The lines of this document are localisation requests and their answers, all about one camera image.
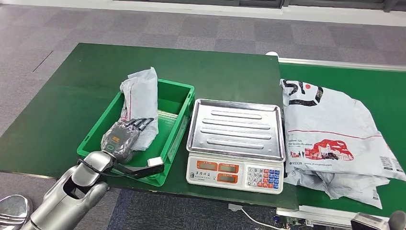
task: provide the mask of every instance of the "green tabletop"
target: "green tabletop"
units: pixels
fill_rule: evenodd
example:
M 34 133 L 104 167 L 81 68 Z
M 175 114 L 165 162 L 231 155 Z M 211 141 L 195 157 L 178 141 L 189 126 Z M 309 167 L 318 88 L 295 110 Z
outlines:
M 282 104 L 278 60 L 248 55 L 79 44 L 0 138 L 0 170 L 60 177 L 127 75 L 153 66 L 159 78 L 195 87 L 196 98 Z M 111 186 L 298 209 L 296 187 L 280 195 L 186 182 L 186 135 L 162 187 L 127 178 Z
M 371 112 L 378 130 L 406 169 L 404 139 L 406 114 L 406 72 L 371 69 L 351 69 L 307 64 L 280 64 L 281 78 L 305 81 L 314 85 L 345 92 L 360 100 Z M 406 211 L 406 182 L 391 179 L 389 185 L 378 187 L 383 209 L 348 198 L 330 200 L 324 193 L 298 187 L 300 205 L 364 212 L 388 217 L 396 210 Z

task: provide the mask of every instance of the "plastic package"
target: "plastic package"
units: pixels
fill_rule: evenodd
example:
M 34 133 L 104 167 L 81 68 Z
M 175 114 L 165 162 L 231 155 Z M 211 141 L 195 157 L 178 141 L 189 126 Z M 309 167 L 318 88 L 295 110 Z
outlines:
M 101 138 L 101 149 L 112 154 L 119 163 L 129 162 L 134 152 L 131 147 L 139 138 L 141 130 L 126 121 L 117 121 Z
M 375 126 L 371 113 L 348 95 L 305 82 L 281 80 L 286 171 L 406 175 Z
M 151 67 L 128 75 L 120 90 L 124 93 L 121 120 L 151 117 L 154 121 L 140 134 L 132 150 L 146 150 L 158 134 L 158 77 Z
M 371 113 L 348 95 L 281 80 L 286 135 L 285 182 L 382 208 L 376 187 L 406 181 Z
M 372 184 L 368 184 L 368 181 L 370 181 L 369 178 L 373 177 L 352 174 L 341 174 L 339 175 L 339 177 L 340 180 L 342 180 L 341 182 L 343 183 L 339 183 L 337 181 L 337 187 L 328 187 L 317 175 L 309 173 L 309 171 L 296 169 L 290 171 L 284 181 L 293 185 L 300 185 L 310 189 L 325 191 L 325 193 L 331 199 L 338 199 L 342 196 L 345 196 L 350 199 L 382 209 L 381 199 L 376 192 L 376 187 Z M 381 179 L 383 179 L 380 181 L 381 183 L 389 183 L 389 180 L 387 180 L 386 178 Z

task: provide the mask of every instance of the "table edge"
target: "table edge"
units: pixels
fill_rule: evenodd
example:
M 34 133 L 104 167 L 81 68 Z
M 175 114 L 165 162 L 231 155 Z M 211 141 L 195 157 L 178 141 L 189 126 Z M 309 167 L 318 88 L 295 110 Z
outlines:
M 351 69 L 376 69 L 376 70 L 394 70 L 406 71 L 406 66 L 400 65 L 378 65 L 378 64 L 363 64 L 351 63 L 341 61 L 321 61 L 321 60 L 308 60 L 308 59 L 295 59 L 295 58 L 279 58 L 279 63 L 282 64 L 302 64 L 302 65 L 316 65 L 326 67 L 341 67 Z

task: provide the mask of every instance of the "red logo on package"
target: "red logo on package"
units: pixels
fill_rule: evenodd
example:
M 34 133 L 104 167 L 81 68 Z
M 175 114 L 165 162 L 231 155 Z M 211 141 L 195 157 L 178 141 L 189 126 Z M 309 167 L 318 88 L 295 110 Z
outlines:
M 352 161 L 354 159 L 344 141 L 327 139 L 316 143 L 312 149 L 305 149 L 304 157 L 311 160 L 333 159 Z

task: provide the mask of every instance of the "robotic hand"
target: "robotic hand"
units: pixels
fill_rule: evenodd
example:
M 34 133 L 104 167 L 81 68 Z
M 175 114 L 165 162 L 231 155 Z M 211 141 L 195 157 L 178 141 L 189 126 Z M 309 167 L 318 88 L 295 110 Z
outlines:
M 45 194 L 40 207 L 31 215 L 22 230 L 72 230 L 85 214 L 106 194 L 106 176 L 131 176 L 135 179 L 161 173 L 164 164 L 160 157 L 151 158 L 146 167 L 124 167 L 133 157 L 132 145 L 152 121 L 142 118 L 116 122 L 102 138 L 102 151 L 91 152 L 79 165 L 73 166 Z M 111 175 L 115 168 L 122 175 Z M 84 197 L 79 198 L 80 190 Z

